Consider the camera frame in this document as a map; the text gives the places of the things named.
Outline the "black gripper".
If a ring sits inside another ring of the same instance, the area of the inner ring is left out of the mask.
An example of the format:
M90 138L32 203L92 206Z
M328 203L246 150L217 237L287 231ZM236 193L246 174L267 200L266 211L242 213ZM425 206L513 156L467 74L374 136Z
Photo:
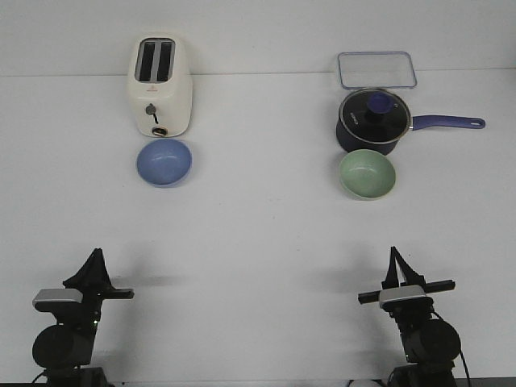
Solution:
M405 283L399 283L397 266L401 270ZM380 290L359 293L357 295L358 302L361 305L376 302L382 310L387 310L389 306L400 302L423 300L429 293L453 290L456 282L444 280L426 283L425 277L415 272L403 259L401 253L392 246L389 254L389 266L385 279L381 282L381 287Z
M98 276L98 262L100 282L94 282ZM84 319L92 323L100 321L105 300L130 300L135 296L133 289L118 289L112 285L100 248L95 248L72 280L64 281L63 285L66 289L75 289L82 294L81 312Z

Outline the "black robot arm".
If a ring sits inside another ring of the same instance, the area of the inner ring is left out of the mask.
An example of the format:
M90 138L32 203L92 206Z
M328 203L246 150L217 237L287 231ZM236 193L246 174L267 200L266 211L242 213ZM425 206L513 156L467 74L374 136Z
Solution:
M43 369L46 386L111 386L101 367L89 364L105 300L130 300L133 289L112 285L101 248L61 288L42 289L35 310L52 314L56 323L42 330L32 346L33 360Z
M428 282L394 246L381 289L360 293L358 302L376 303L397 324L407 364L396 367L381 386L456 386L454 361L461 358L457 330L436 311L432 293L451 291L453 280Z

